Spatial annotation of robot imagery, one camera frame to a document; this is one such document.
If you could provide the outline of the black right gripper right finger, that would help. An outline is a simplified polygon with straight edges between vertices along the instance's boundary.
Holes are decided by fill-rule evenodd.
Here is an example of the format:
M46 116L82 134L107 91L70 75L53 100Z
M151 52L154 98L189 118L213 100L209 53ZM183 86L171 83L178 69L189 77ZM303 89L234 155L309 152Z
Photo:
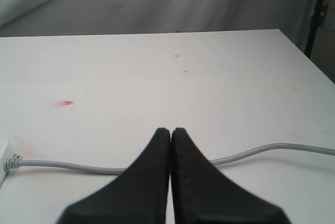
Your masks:
M175 223L289 222L283 209L224 176L183 128L172 133L170 162Z

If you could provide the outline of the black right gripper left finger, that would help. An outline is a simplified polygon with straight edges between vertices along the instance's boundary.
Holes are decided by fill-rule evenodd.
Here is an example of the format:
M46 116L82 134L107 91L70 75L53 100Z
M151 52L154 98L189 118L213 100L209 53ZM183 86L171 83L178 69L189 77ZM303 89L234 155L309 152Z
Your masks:
M58 223L165 223L170 132L158 128L116 179L63 211Z

